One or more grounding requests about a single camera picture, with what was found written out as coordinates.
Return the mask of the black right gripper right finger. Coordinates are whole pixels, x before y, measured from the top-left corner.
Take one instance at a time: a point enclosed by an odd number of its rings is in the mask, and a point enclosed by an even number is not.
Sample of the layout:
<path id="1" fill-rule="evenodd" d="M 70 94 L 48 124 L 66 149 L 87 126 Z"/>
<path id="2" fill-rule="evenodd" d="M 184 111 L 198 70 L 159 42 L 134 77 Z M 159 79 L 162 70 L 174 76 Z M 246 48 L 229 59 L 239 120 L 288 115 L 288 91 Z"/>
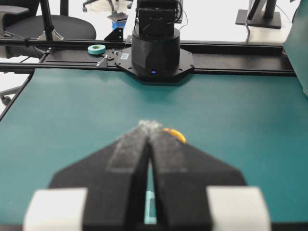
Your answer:
<path id="1" fill-rule="evenodd" d="M 181 142 L 152 121 L 148 126 L 156 214 L 168 231 L 269 231 L 262 191 L 242 172 Z"/>

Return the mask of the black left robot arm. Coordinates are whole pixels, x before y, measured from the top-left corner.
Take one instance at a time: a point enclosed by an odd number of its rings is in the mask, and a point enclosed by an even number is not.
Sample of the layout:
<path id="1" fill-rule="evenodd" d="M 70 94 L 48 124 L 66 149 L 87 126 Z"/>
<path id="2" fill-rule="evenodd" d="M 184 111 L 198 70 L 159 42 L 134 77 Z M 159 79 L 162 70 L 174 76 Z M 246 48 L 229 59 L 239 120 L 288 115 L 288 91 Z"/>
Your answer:
<path id="1" fill-rule="evenodd" d="M 193 55 L 180 47 L 175 23 L 179 0 L 139 0 L 131 47 L 118 52 L 116 66 L 144 82 L 177 82 L 194 70 Z"/>

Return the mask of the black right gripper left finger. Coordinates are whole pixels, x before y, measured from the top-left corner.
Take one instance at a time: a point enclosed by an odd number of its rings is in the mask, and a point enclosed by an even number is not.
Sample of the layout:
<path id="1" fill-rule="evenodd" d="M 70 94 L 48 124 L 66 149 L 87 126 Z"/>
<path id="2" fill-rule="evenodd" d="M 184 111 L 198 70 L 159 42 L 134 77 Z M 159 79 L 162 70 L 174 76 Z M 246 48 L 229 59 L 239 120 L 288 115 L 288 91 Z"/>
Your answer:
<path id="1" fill-rule="evenodd" d="M 144 210 L 150 122 L 57 171 L 34 192 L 25 231 L 125 231 Z"/>

